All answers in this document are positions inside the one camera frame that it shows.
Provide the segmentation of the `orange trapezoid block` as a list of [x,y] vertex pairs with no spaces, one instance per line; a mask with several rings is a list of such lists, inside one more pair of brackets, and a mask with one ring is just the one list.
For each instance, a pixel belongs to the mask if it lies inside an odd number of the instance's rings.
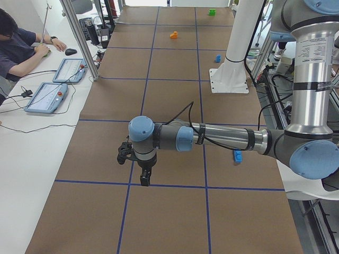
[[177,39],[178,38],[178,32],[174,31],[173,33],[170,34],[169,36],[171,39]]

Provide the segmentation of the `long blue block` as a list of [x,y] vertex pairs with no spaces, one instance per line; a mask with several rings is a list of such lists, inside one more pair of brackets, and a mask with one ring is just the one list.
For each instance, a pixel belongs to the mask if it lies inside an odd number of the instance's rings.
[[243,161],[242,151],[234,150],[233,151],[234,162],[240,164]]

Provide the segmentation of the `near teach pendant tablet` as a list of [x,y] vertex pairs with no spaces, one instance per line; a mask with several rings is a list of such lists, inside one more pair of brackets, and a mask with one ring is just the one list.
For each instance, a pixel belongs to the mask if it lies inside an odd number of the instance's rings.
[[67,95],[65,83],[42,83],[24,108],[29,113],[53,113]]

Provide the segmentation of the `teach pendant tablet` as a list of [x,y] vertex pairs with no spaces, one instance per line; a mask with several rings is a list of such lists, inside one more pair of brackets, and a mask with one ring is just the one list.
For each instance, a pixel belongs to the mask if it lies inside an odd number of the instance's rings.
[[54,83],[79,83],[84,77],[86,62],[82,58],[64,58],[55,76]]
[[24,108],[29,113],[53,113],[67,95],[65,83],[42,83]]

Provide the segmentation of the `far teach pendant tablet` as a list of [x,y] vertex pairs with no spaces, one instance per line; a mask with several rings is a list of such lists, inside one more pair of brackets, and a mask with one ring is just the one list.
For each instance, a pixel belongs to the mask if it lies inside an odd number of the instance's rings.
[[79,83],[84,77],[86,62],[82,58],[64,58],[55,76],[54,83]]

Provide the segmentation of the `black computer mouse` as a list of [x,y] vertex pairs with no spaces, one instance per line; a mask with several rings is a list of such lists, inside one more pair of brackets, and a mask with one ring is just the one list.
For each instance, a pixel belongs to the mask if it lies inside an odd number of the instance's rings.
[[77,54],[77,50],[76,49],[72,49],[72,48],[68,48],[65,50],[65,55],[66,56],[71,56]]

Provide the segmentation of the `black water bottle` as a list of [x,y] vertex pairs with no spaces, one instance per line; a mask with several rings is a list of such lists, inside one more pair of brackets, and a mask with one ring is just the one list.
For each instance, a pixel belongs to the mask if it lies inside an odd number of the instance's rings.
[[93,22],[91,20],[86,20],[85,24],[86,24],[86,28],[90,36],[91,43],[95,46],[99,45],[100,42],[99,42]]

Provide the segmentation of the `black keyboard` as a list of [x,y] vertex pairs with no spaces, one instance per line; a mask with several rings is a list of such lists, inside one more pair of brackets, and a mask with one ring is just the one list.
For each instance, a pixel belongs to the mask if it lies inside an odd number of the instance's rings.
[[78,21],[79,21],[80,27],[82,28],[83,35],[86,41],[89,41],[91,37],[88,31],[88,27],[93,25],[93,19],[91,17],[86,17],[86,18],[79,19]]

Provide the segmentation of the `green double block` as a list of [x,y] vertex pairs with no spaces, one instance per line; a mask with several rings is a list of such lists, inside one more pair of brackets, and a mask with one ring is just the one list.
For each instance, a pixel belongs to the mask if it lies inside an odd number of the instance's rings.
[[215,14],[216,14],[216,9],[214,9],[214,8],[211,8],[210,10],[209,10],[209,16],[215,16]]

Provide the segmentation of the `seated person dark shirt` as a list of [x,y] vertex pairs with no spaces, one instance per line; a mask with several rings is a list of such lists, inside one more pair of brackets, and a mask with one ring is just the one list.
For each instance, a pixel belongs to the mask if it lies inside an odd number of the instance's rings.
[[48,54],[47,45],[59,51],[67,46],[57,37],[42,35],[18,27],[15,20],[1,9],[1,76],[17,82],[29,74]]

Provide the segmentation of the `aluminium frame post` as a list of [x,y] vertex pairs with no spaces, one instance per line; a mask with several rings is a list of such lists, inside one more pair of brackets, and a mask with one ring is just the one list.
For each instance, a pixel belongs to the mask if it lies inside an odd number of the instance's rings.
[[85,37],[83,35],[81,26],[78,22],[78,18],[76,16],[75,10],[73,8],[72,2],[71,0],[60,0],[60,3],[63,7],[63,10],[66,14],[68,23],[70,25],[70,28],[73,32],[73,35],[80,47],[82,56],[86,62],[87,68],[91,73],[91,76],[93,78],[94,81],[97,81],[99,78],[99,73],[97,70],[97,67],[94,63],[92,54],[90,52],[90,49],[87,45],[87,42],[85,40]]

